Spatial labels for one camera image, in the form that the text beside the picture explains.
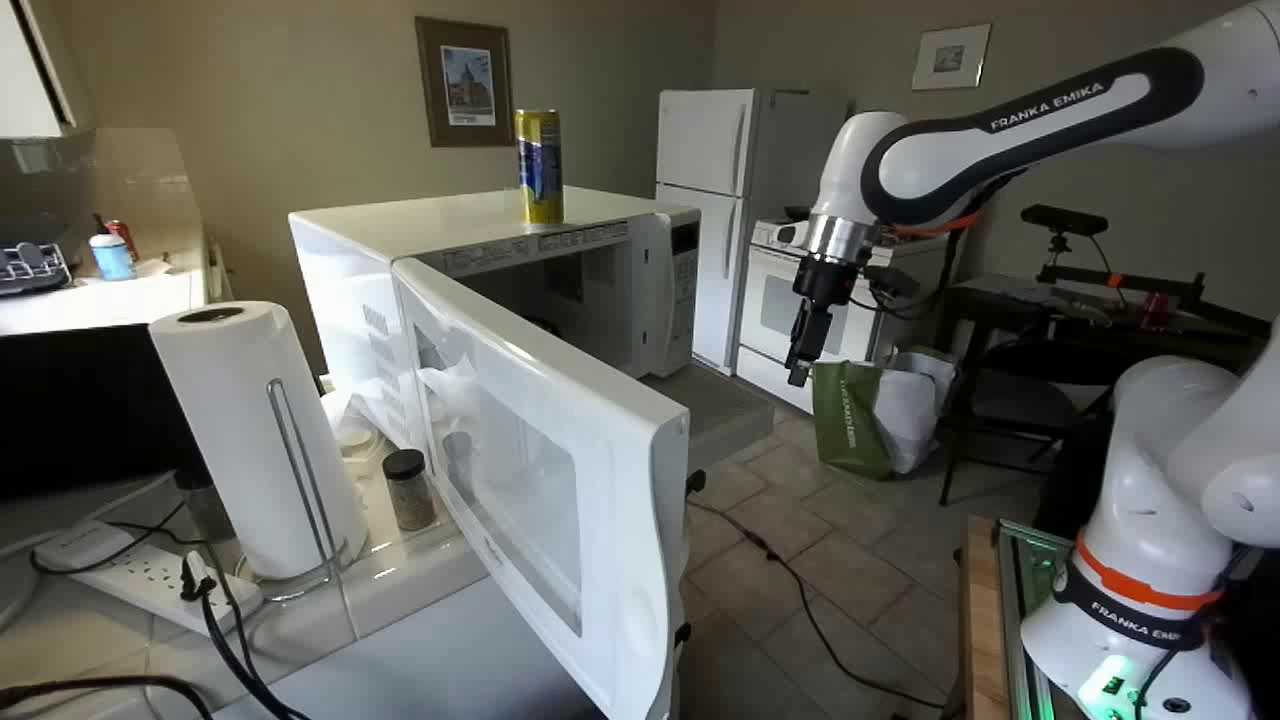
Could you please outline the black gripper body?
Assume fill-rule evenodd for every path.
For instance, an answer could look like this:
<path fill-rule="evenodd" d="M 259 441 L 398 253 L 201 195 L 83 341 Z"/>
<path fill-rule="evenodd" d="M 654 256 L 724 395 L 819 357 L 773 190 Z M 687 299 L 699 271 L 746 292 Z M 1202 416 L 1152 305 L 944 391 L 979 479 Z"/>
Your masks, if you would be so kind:
<path fill-rule="evenodd" d="M 790 321 L 790 360 L 819 357 L 831 313 L 850 299 L 850 284 L 850 264 L 801 259 L 801 271 L 790 280 L 790 292 L 801 297 L 801 313 Z"/>

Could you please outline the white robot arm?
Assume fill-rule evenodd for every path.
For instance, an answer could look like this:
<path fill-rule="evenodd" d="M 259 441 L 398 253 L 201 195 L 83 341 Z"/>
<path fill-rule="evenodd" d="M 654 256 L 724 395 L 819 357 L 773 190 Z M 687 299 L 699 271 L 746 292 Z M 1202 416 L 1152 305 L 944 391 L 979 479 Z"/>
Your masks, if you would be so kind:
<path fill-rule="evenodd" d="M 836 132 L 790 280 L 788 375 L 819 360 L 876 228 L 929 228 L 1085 142 L 1201 149 L 1280 118 L 1280 0 L 970 117 L 854 110 Z M 1098 499 L 1019 646 L 1087 720 L 1254 720 L 1211 638 L 1234 551 L 1280 544 L 1280 341 L 1246 371 L 1146 357 L 1111 391 Z"/>

